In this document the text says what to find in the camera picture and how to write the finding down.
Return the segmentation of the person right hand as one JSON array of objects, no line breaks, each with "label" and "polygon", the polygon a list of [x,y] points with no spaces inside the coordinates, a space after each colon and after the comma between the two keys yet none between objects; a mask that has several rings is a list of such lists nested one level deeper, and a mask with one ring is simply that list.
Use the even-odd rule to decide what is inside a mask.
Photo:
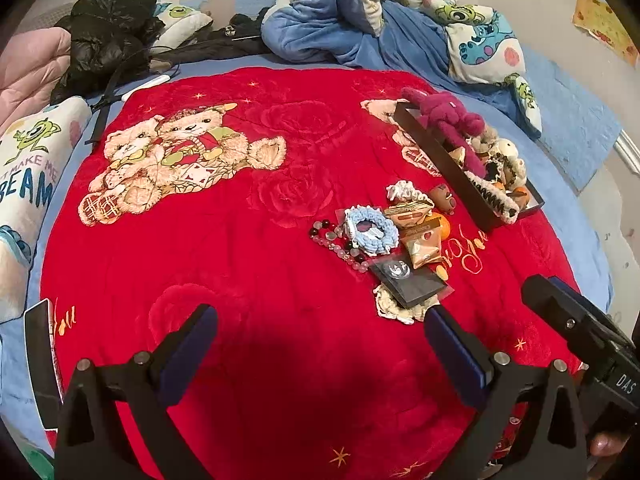
[{"label": "person right hand", "polygon": [[589,452],[592,456],[610,457],[623,451],[629,440],[628,434],[608,434],[599,432],[590,441]]}]

